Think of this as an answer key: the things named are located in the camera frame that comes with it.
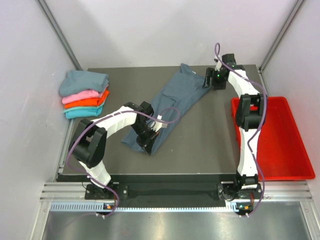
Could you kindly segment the slate blue t shirt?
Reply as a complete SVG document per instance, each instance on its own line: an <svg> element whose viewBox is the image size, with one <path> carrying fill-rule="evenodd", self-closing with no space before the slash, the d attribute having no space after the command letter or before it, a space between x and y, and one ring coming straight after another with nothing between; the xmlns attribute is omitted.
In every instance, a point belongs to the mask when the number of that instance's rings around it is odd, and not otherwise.
<svg viewBox="0 0 320 240"><path fill-rule="evenodd" d="M154 116L162 116L166 122L171 122L177 117L174 109L168 109L164 113L163 110L173 107L179 110L180 117L198 101L210 89L203 88L205 78L196 74L187 64L181 63L179 70L176 71L167 84L155 95L151 101L154 110ZM161 128L156 138L151 155L154 155L160 146L165 142L171 131L179 123L177 120L170 123L167 128ZM121 140L121 143L135 152L145 152L136 142L136 132L131 129L128 134Z"/></svg>

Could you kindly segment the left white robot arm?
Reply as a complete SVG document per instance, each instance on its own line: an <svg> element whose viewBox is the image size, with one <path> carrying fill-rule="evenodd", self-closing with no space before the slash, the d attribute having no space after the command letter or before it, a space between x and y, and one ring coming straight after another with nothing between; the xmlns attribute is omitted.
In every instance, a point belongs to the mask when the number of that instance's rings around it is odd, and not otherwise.
<svg viewBox="0 0 320 240"><path fill-rule="evenodd" d="M90 184L86 190L86 199L109 199L114 187L111 175L107 172L103 158L107 139L125 127L132 127L137 134L136 143L150 155L160 129L163 127L161 115L153 123L147 120L154 115L150 103L142 102L136 105L132 102L124 104L119 110L105 117L88 120L82 119L77 125L71 139L69 150L72 156L84 168Z"/></svg>

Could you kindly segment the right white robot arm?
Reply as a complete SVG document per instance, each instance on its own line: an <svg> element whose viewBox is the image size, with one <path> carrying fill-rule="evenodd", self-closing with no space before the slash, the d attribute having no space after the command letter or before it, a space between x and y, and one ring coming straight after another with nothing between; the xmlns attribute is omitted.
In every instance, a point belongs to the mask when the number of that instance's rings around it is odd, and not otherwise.
<svg viewBox="0 0 320 240"><path fill-rule="evenodd" d="M258 141L265 123L267 97L260 93L255 83L248 79L245 68L236 63L233 53L216 55L215 67L206 69L203 88L224 90L229 83L238 96L235 123L240 133L240 158L233 185L223 185L222 198L245 198L258 191L259 167L257 166Z"/></svg>

